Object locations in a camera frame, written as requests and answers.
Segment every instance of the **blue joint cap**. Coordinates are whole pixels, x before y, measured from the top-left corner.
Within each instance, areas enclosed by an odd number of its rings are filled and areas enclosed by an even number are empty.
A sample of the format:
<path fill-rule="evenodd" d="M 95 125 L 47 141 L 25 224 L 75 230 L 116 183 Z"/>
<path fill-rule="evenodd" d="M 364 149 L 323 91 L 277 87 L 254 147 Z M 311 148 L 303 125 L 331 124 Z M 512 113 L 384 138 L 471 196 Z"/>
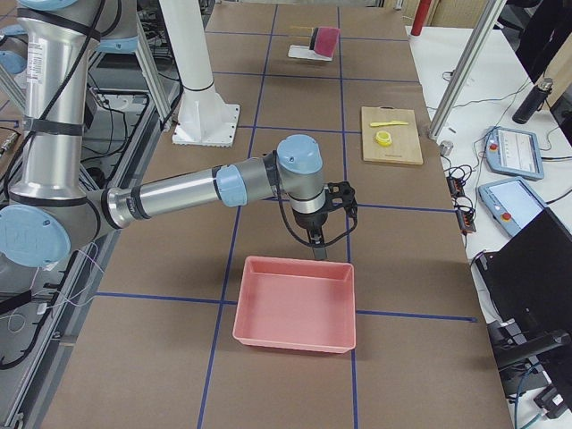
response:
<path fill-rule="evenodd" d="M 236 207 L 247 204 L 247 187 L 235 165 L 223 167 L 218 171 L 216 186 L 225 206 Z"/>
<path fill-rule="evenodd" d="M 0 52 L 0 64 L 10 74 L 19 74 L 26 70 L 26 58 L 10 51 Z"/>
<path fill-rule="evenodd" d="M 12 205 L 0 210 L 0 252 L 16 264 L 46 266 L 70 253 L 67 231 L 39 208 Z"/>
<path fill-rule="evenodd" d="M 24 36 L 26 35 L 26 30 L 20 24 L 6 25 L 0 29 L 0 34 L 5 36 Z"/>
<path fill-rule="evenodd" d="M 57 11 L 64 7 L 77 3 L 78 0 L 19 0 L 22 6 L 36 9 L 37 11 Z"/>
<path fill-rule="evenodd" d="M 314 174 L 322 169 L 320 147 L 309 136 L 294 134 L 278 145 L 280 166 L 296 174 Z"/>
<path fill-rule="evenodd" d="M 103 39 L 96 51 L 105 54 L 132 54 L 137 51 L 139 38 L 106 38 Z"/>

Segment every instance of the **black monitor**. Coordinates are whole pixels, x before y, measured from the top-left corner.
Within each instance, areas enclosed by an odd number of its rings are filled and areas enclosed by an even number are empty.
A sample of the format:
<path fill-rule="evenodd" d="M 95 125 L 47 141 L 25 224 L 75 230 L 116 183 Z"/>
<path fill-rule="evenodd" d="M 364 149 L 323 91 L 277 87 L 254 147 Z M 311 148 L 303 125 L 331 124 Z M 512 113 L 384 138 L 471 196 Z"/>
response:
<path fill-rule="evenodd" d="M 556 330 L 572 335 L 572 235 L 549 208 L 486 264 L 485 281 L 499 315 L 515 319 L 527 340 Z M 538 358 L 572 409 L 572 345 Z"/>

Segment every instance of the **pink sponge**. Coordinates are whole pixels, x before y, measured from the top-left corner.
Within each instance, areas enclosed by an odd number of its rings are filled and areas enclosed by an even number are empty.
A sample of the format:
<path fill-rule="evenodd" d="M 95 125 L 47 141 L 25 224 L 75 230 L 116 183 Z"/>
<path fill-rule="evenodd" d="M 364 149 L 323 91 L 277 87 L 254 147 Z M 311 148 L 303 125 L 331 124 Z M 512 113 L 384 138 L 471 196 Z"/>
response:
<path fill-rule="evenodd" d="M 333 57 L 340 38 L 340 29 L 335 27 L 317 27 L 312 33 L 310 49 L 319 55 Z"/>

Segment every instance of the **white desk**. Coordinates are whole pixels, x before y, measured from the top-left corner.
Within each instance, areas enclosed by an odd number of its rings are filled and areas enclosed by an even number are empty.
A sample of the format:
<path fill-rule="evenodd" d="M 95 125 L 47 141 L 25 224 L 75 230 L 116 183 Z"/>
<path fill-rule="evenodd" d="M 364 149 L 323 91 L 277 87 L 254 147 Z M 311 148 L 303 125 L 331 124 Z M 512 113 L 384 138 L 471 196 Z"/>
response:
<path fill-rule="evenodd" d="M 444 72 L 455 69 L 470 34 L 470 29 L 424 28 L 419 37 L 410 39 L 417 72 L 423 85 L 428 107 L 439 105 L 442 94 L 448 85 L 442 75 Z M 526 88 L 518 93 L 516 98 L 508 97 L 502 101 L 484 102 L 453 109 L 446 127 L 443 128 L 437 139 L 438 142 L 447 139 L 454 143 L 455 146 L 449 156 L 452 165 L 476 165 L 477 159 L 473 152 L 472 143 L 483 137 L 488 128 L 497 124 L 502 113 L 509 106 L 509 110 L 498 125 L 536 133 L 541 147 L 548 147 L 546 135 L 548 131 L 558 125 L 548 111 L 535 113 L 525 125 L 518 125 L 510 119 L 533 84 L 502 33 L 499 30 L 493 31 L 471 71 L 466 87 L 456 105 L 462 105 L 471 100 L 503 98 L 517 91 L 525 82 Z M 428 111 L 433 116 L 434 110 L 429 108 Z M 543 151 L 543 156 L 572 155 L 572 148 L 560 129 L 551 133 L 550 140 L 552 149 Z M 483 147 L 482 141 L 476 145 L 478 152 L 482 151 Z M 443 160 L 443 165 L 448 166 L 448 163 Z M 572 187 L 571 161 L 544 163 L 543 167 L 544 179 L 537 182 L 529 181 L 529 183 L 545 201 L 559 197 Z M 480 176 L 478 171 L 473 173 L 465 186 L 465 192 L 476 202 L 478 199 L 475 196 L 476 186 L 506 178 L 507 176 L 491 172 L 485 162 L 481 167 Z M 551 209 L 569 229 L 572 227 L 572 196 L 552 204 Z M 476 202 L 476 213 L 475 226 L 477 232 L 467 237 L 467 256 L 469 259 L 485 249 L 499 250 L 509 241 L 509 235 L 492 219 L 486 207 L 480 202 Z M 475 285 L 479 290 L 485 318 L 487 322 L 491 322 L 495 318 L 495 312 L 492 309 L 488 293 L 484 292 L 486 288 L 475 268 L 473 276 Z M 532 402 L 532 398 L 537 392 L 530 391 L 520 400 L 518 407 L 519 426 L 524 425 L 538 412 L 538 407 Z M 509 409 L 512 413 L 514 407 L 510 405 Z M 543 417 L 534 424 L 534 427 L 569 429 L 572 427 L 572 413 L 567 411 L 557 420 L 549 420 Z"/>

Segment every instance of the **red pole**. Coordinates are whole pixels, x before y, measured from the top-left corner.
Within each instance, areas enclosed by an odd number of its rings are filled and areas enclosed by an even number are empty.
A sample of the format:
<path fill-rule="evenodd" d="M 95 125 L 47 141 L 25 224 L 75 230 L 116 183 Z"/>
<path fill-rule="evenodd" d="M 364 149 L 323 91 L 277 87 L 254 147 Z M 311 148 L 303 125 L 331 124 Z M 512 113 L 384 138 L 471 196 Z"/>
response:
<path fill-rule="evenodd" d="M 415 14 L 415 20 L 413 21 L 413 28 L 411 29 L 412 36 L 419 36 L 421 34 L 421 29 L 425 23 L 425 18 L 429 13 L 429 8 L 431 7 L 431 0 L 421 0 L 419 6 L 417 7 L 417 12 Z"/>

